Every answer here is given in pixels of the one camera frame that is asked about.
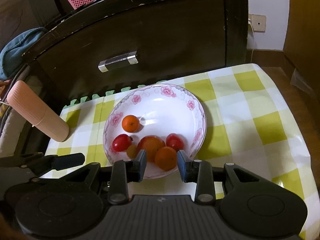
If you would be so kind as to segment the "green foam mat edge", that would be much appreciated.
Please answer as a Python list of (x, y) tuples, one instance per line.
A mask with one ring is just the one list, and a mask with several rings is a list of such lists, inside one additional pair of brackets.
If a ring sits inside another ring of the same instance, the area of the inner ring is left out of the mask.
[[(133, 89), (136, 89), (136, 88), (143, 88), (145, 87), (146, 85), (138, 85), (137, 87), (123, 87), (120, 89), (120, 92), (127, 92), (127, 91), (130, 91), (130, 90), (133, 90)], [(109, 96), (109, 95), (114, 95), (116, 94), (116, 91), (115, 90), (108, 90), (105, 92), (105, 95), (104, 96)], [(80, 99), (73, 99), (70, 101), (70, 103), (68, 105), (65, 105), (62, 109), (67, 109), (69, 107), (72, 107), (72, 106), (75, 106), (77, 104), (80, 104), (80, 103), (83, 103), (83, 102), (88, 102), (88, 101), (91, 101), (91, 100), (94, 100), (94, 99), (98, 99), (98, 98), (101, 98), (101, 96), (97, 93), (91, 95), (91, 96), (83, 96), (81, 97)]]

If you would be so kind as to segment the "large red tomato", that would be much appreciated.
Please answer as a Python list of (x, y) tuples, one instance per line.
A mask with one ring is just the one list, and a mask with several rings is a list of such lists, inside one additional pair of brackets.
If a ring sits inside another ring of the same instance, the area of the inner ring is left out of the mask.
[(154, 163), (155, 155), (160, 148), (165, 147), (165, 142), (158, 136), (148, 135), (138, 143), (137, 150), (146, 150), (147, 162)]

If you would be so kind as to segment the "red cherry tomato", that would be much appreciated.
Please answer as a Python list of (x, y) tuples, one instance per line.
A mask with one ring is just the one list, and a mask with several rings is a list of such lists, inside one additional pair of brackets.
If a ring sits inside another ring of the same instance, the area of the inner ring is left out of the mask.
[(173, 148), (176, 152), (184, 149), (183, 140), (175, 133), (171, 133), (166, 138), (166, 146)]

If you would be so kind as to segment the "pink ribbed tube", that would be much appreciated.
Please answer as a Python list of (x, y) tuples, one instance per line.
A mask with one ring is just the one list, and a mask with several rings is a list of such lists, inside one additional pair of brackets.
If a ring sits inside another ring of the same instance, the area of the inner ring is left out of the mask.
[(69, 126), (44, 103), (23, 81), (17, 81), (7, 96), (9, 105), (45, 135), (63, 142), (69, 135)]

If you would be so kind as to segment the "grey sofa cushion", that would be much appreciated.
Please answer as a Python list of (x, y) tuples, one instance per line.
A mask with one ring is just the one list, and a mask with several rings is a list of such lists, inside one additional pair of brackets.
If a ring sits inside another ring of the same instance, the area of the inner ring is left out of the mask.
[[(39, 95), (43, 84), (36, 76), (29, 76), (24, 81), (31, 90)], [(12, 157), (16, 150), (21, 132), (26, 124), (25, 118), (18, 114), (14, 109), (7, 109), (8, 116), (5, 119), (1, 132), (1, 158)]]

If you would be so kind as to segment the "wall socket plate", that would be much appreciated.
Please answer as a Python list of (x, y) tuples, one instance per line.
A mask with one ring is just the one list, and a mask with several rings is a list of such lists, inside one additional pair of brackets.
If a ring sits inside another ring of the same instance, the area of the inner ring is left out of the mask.
[(249, 14), (249, 22), (254, 32), (264, 33), (266, 31), (266, 19), (265, 15)]

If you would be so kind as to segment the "green checked tablecloth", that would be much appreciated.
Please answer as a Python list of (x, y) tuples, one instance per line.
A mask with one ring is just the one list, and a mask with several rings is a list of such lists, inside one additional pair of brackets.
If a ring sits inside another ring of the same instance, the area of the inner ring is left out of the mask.
[[(243, 64), (169, 80), (192, 92), (207, 116), (207, 133), (197, 158), (214, 166), (233, 162), (304, 200), (308, 216), (300, 236), (319, 236), (319, 196), (311, 157), (285, 99), (257, 65)], [(71, 129), (65, 142), (51, 140), (46, 154), (81, 152), (86, 162), (109, 165), (103, 129), (114, 106), (126, 92), (103, 96), (63, 109)]]

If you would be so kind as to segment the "dark wooden cabinet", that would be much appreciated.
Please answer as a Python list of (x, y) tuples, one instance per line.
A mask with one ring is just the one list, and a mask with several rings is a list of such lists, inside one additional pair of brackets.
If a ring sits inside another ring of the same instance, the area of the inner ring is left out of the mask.
[[(64, 101), (242, 64), (248, 0), (97, 0), (58, 20), (24, 55)], [(102, 73), (100, 61), (137, 52)]]

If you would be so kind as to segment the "red oblong tomato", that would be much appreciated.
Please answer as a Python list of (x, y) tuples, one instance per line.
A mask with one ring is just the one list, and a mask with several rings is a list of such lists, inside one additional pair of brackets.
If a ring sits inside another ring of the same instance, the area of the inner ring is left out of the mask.
[(116, 152), (126, 151), (132, 145), (132, 141), (127, 134), (120, 134), (112, 141), (112, 149)]

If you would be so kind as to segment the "cardboard box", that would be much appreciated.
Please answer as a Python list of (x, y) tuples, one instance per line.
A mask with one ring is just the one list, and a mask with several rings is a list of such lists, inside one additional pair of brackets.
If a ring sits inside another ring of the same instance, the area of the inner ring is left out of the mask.
[(290, 0), (284, 53), (309, 81), (319, 81), (319, 0)]

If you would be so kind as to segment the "small orange tangerine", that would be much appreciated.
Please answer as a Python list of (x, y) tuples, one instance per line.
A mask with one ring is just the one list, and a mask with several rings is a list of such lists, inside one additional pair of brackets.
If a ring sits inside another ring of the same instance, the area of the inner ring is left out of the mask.
[(127, 115), (121, 122), (121, 126), (125, 132), (134, 133), (139, 129), (139, 119), (134, 115)]

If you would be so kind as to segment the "blue cloth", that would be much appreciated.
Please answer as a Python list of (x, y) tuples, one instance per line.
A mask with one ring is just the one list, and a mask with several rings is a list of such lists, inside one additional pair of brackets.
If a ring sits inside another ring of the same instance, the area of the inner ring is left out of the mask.
[(44, 27), (29, 29), (13, 38), (1, 50), (1, 80), (12, 78), (20, 68), (22, 55), (45, 33)]

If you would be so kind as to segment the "small brown longan in plate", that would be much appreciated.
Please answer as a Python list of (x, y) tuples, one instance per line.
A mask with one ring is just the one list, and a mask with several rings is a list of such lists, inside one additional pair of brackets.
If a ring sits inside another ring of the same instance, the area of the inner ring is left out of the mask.
[(130, 159), (135, 159), (138, 155), (137, 145), (130, 145), (126, 150), (126, 154)]

